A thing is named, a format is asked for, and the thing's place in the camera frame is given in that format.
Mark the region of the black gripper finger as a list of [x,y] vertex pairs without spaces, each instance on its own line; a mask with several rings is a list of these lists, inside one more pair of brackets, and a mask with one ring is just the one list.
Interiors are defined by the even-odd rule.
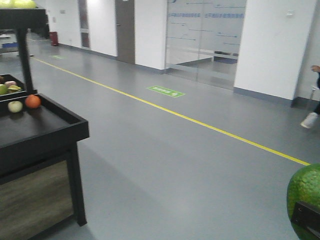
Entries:
[[303,201],[297,201],[291,216],[295,224],[315,237],[320,236],[320,209]]

